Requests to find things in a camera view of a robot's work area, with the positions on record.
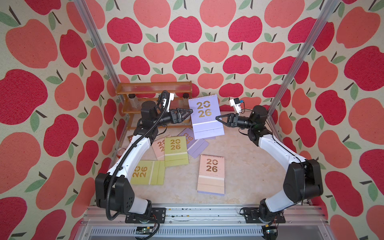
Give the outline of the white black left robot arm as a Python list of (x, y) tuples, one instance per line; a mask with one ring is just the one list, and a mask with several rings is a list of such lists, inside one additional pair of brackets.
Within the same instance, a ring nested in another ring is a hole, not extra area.
[(191, 109), (170, 109), (170, 101), (167, 100), (161, 106), (153, 101), (143, 103), (141, 119), (129, 147), (106, 174), (98, 174), (95, 179), (96, 204), (106, 210), (108, 220), (129, 214), (149, 217), (151, 201), (136, 197), (131, 186), (134, 170), (155, 141), (158, 126), (182, 123), (192, 113)]

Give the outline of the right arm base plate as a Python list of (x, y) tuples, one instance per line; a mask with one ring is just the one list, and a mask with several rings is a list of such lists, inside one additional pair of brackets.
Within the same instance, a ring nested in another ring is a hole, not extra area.
[(240, 209), (239, 213), (245, 218), (247, 224), (269, 225), (273, 223), (286, 223), (283, 211), (271, 213), (268, 209), (265, 209), (264, 207), (262, 207), (261, 210), (259, 208), (243, 207)]

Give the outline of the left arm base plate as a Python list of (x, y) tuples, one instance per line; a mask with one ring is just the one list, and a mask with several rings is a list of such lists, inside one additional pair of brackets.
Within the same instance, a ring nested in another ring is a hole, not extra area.
[(151, 224), (156, 221), (160, 224), (165, 222), (166, 208), (151, 208), (143, 215), (141, 214), (128, 214), (125, 219), (126, 224)]

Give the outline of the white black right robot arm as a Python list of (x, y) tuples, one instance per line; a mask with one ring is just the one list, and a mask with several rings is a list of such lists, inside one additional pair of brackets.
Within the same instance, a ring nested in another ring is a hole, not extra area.
[(247, 129), (250, 141), (268, 152), (286, 170), (283, 189), (259, 204), (258, 218), (264, 223), (271, 222), (285, 209), (324, 192), (318, 161), (298, 155), (277, 140), (265, 127), (267, 117), (268, 111), (263, 106), (254, 106), (248, 117), (238, 113), (216, 116), (218, 122), (229, 128)]

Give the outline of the pink calendar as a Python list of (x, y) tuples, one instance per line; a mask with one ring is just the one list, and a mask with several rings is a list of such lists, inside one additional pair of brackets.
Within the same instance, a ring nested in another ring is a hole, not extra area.
[(197, 191), (225, 194), (225, 158), (201, 155)]
[(158, 161), (165, 160), (165, 139), (167, 137), (170, 137), (170, 135), (155, 140), (152, 144), (152, 148)]

